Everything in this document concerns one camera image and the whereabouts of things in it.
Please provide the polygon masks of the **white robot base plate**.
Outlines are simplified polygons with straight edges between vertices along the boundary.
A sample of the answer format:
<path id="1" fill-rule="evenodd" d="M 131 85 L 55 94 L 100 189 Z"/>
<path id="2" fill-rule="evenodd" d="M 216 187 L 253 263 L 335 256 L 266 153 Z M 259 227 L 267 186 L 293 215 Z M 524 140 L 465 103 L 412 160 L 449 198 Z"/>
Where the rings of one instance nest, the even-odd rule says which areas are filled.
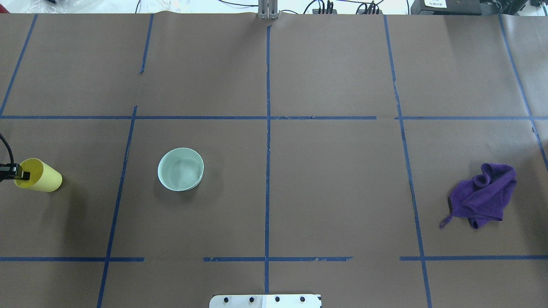
<path id="1" fill-rule="evenodd" d="M 321 308 L 321 295 L 316 294 L 247 294 L 217 295 L 210 308 Z"/>

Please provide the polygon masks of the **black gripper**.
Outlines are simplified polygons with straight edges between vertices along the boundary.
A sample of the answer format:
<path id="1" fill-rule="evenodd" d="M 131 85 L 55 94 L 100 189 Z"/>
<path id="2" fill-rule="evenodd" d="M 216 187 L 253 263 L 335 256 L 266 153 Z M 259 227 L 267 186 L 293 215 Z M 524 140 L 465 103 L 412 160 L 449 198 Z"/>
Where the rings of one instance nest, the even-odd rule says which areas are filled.
<path id="1" fill-rule="evenodd" d="M 4 180 L 30 180 L 31 173 L 23 171 L 20 164 L 0 164 L 0 181 Z"/>

